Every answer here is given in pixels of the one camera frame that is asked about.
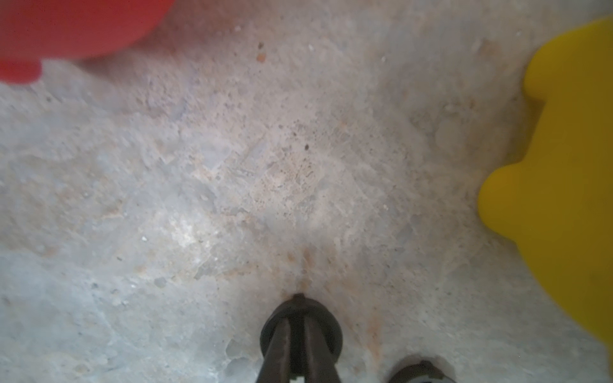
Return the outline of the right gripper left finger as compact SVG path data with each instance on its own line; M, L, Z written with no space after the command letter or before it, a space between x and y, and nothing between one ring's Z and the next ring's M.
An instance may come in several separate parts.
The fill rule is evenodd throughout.
M282 319L265 327L266 351L257 382L289 383L291 377L291 324Z

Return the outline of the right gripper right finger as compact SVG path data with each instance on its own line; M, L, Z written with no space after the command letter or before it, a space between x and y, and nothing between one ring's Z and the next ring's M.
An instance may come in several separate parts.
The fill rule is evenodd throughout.
M340 383L333 357L317 321L304 319L304 346L306 359L306 383Z

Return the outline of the red piggy bank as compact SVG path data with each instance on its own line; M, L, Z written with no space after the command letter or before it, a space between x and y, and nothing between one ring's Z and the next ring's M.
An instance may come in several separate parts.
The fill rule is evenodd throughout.
M28 84L49 59L111 54L149 34L172 1L2 1L1 82Z

